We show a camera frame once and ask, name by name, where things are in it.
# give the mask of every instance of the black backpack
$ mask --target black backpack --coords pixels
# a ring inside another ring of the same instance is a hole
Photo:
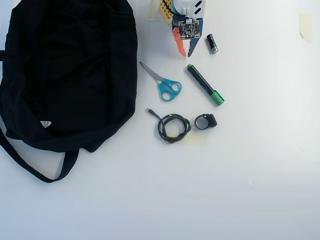
[[[80,148],[96,151],[133,116],[137,49],[127,0],[22,0],[0,52],[0,114],[7,137],[65,153],[61,174],[36,171],[0,131],[1,146],[40,180],[63,179]]]

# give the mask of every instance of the bag label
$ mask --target bag label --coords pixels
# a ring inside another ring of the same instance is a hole
[[[42,124],[42,126],[44,126],[45,129],[52,124],[51,121],[40,121],[40,123]]]

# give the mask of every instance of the bag strap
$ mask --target bag strap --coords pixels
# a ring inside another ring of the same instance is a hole
[[[45,183],[53,183],[56,181],[59,181],[66,177],[70,170],[75,165],[78,155],[79,155],[79,149],[74,151],[68,151],[64,155],[63,165],[61,174],[57,179],[50,179],[46,176],[42,175],[40,172],[35,170],[33,167],[28,165],[25,160],[23,160],[20,155],[17,153],[17,151],[14,149],[14,147],[9,143],[3,132],[0,130],[0,145],[3,147],[3,149],[13,158],[13,160],[16,161],[17,164],[19,164],[22,168],[27,170],[29,173],[34,175],[36,178],[40,179],[41,181]]]

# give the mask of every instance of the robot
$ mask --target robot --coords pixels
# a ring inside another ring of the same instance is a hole
[[[188,57],[193,54],[203,32],[205,0],[161,0],[168,11],[173,14],[172,34],[176,41],[179,52],[187,57],[183,41],[190,41]]]

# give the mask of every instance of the scissors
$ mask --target scissors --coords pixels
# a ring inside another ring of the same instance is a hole
[[[178,81],[171,81],[169,79],[163,78],[152,71],[147,65],[143,62],[140,62],[142,67],[157,81],[158,87],[160,90],[161,98],[165,102],[170,102],[176,98],[181,93],[182,85]]]

